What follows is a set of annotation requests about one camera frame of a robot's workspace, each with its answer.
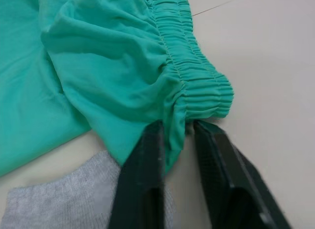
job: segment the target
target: gathered fabric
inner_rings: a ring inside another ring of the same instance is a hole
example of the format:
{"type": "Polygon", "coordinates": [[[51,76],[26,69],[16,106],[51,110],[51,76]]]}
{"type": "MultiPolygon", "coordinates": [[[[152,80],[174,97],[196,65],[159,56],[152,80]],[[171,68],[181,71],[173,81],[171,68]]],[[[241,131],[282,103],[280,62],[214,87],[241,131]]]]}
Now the gathered fabric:
{"type": "Polygon", "coordinates": [[[91,128],[123,164],[161,119],[168,171],[187,120],[229,112],[187,0],[0,0],[0,15],[0,175],[91,128]]]}

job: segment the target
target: white table surface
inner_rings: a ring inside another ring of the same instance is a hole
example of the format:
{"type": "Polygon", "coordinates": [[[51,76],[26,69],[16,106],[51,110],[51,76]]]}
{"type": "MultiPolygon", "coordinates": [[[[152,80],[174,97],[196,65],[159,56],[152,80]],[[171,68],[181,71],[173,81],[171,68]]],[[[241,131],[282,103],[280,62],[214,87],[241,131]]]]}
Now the white table surface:
{"type": "MultiPolygon", "coordinates": [[[[202,51],[235,91],[219,125],[258,167],[292,227],[315,228],[315,0],[189,1],[202,51]]],[[[9,189],[58,179],[103,149],[89,132],[1,177],[0,218],[9,189]]],[[[167,184],[180,228],[210,228],[193,136],[167,184]]]]}

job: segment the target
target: teal garment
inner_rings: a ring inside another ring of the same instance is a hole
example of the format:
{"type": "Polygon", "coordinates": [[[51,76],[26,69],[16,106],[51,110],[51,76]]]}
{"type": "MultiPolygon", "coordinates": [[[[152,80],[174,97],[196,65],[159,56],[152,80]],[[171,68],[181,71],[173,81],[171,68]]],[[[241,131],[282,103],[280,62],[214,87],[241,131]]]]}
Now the teal garment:
{"type": "Polygon", "coordinates": [[[0,175],[91,128],[123,164],[159,119],[168,171],[185,121],[233,99],[187,0],[0,0],[0,38],[0,175]]]}

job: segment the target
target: gray sock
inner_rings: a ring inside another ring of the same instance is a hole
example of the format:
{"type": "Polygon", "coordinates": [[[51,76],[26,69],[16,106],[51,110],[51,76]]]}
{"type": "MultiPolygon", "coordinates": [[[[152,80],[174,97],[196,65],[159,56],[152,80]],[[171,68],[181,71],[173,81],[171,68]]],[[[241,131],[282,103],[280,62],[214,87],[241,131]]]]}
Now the gray sock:
{"type": "MultiPolygon", "coordinates": [[[[102,151],[60,180],[15,188],[8,194],[0,229],[105,229],[119,172],[116,162],[102,151]]],[[[166,190],[167,229],[173,228],[174,211],[166,190]]]]}

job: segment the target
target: knit fabric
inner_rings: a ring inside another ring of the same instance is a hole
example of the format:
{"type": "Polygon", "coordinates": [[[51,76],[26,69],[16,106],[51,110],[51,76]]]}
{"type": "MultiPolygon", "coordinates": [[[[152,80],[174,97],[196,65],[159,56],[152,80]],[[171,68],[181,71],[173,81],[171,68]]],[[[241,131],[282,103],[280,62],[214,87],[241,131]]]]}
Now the knit fabric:
{"type": "MultiPolygon", "coordinates": [[[[13,189],[0,229],[105,229],[119,172],[103,151],[58,181],[13,189]]],[[[169,190],[164,205],[165,228],[171,229],[175,205],[169,190]]]]}
{"type": "Polygon", "coordinates": [[[187,0],[0,0],[0,15],[0,175],[90,128],[123,164],[156,120],[168,171],[185,121],[228,114],[187,0]]]}

